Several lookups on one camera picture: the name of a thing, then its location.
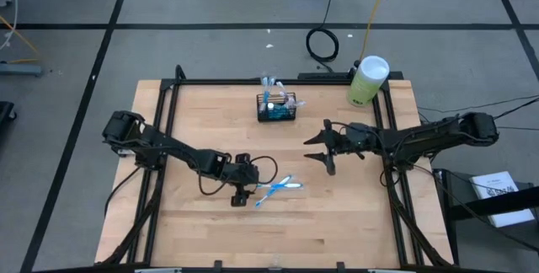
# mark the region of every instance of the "black wire basket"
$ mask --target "black wire basket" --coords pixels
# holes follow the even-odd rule
[[[296,93],[287,94],[288,97],[296,99]],[[256,111],[259,122],[294,120],[296,118],[296,107],[286,108],[286,100],[283,96],[270,95],[263,106],[264,109],[260,110],[263,102],[264,95],[256,95]],[[273,104],[273,109],[268,108],[269,104]]]

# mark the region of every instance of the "wooden table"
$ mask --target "wooden table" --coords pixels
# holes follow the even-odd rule
[[[132,110],[151,123],[160,81],[140,81]],[[409,81],[390,81],[392,101],[403,129],[419,124]],[[293,174],[303,190],[280,191],[260,209],[254,202],[265,194],[258,190],[246,207],[230,207],[234,188],[226,186],[214,196],[199,192],[196,173],[175,158],[168,159],[163,197],[152,254],[152,266],[211,267],[222,260],[226,267],[398,268],[398,254],[387,190],[380,185],[381,158],[366,153],[335,158],[337,174],[329,176],[305,153],[324,151],[323,145],[305,146],[306,139],[323,129],[323,119],[375,125],[371,106],[356,108],[345,98],[346,86],[287,86],[306,100],[295,121],[260,124],[255,114],[254,85],[186,85],[179,88],[173,137],[196,148],[212,148],[232,155],[270,155],[279,163],[282,179]],[[170,93],[165,108],[170,101]],[[165,110],[161,130],[165,127]],[[134,158],[121,158],[115,186],[134,169]],[[430,169],[428,160],[419,165]],[[260,178],[268,179],[271,163],[260,161]],[[96,260],[111,254],[131,227],[142,173],[122,188],[110,202]],[[409,186],[419,228],[452,262],[450,246],[432,177],[416,169],[408,172]],[[219,183],[205,179],[205,190]],[[408,262],[414,257],[409,232],[403,225]],[[146,242],[141,232],[139,255]]]

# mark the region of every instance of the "wooden tabletop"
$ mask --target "wooden tabletop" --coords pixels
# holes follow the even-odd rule
[[[140,81],[132,110],[152,122],[160,81]],[[392,101],[399,129],[419,124],[409,81],[391,81]],[[337,174],[329,176],[323,164],[303,157],[324,151],[323,145],[305,146],[306,139],[323,129],[323,119],[362,122],[374,126],[372,106],[356,108],[346,101],[346,86],[287,86],[307,105],[294,121],[260,124],[255,95],[260,86],[186,85],[179,89],[173,137],[196,148],[212,148],[252,158],[270,155],[279,163],[280,180],[288,174],[304,184],[302,190],[279,191],[260,209],[254,203],[230,207],[234,188],[225,186],[213,196],[199,192],[196,173],[184,162],[168,159],[163,197],[152,254],[153,266],[334,268],[398,268],[387,190],[379,182],[381,158],[366,153],[335,158]],[[170,93],[165,101],[168,108]],[[167,119],[165,110],[161,131]],[[134,167],[134,158],[121,158],[115,186]],[[419,165],[430,169],[428,160]],[[273,172],[270,161],[257,163],[261,180]],[[109,256],[131,227],[141,186],[139,173],[119,190],[109,205],[96,261]],[[419,228],[452,262],[440,203],[432,177],[420,169],[408,172]],[[206,191],[219,183],[204,179]],[[408,262],[413,263],[409,232],[403,224]],[[146,242],[141,232],[139,255]]]

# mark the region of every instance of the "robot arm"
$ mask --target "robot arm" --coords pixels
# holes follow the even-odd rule
[[[360,123],[344,125],[324,120],[324,130],[304,144],[324,143],[328,153],[305,154],[323,162],[330,175],[335,175],[334,155],[355,153],[361,159],[363,152],[387,155],[394,167],[411,169],[421,156],[430,156],[462,144],[487,147],[498,141],[494,118],[485,113],[467,113],[405,130],[386,130]],[[341,135],[332,125],[346,127]]]
[[[115,153],[121,150],[134,152],[136,165],[144,169],[159,169],[159,158],[166,153],[185,161],[201,177],[236,186],[232,206],[245,206],[251,194],[245,186],[259,182],[259,170],[250,163],[248,153],[236,155],[235,163],[232,163],[230,154],[190,147],[144,123],[142,116],[128,111],[113,113],[103,130],[103,138]]]

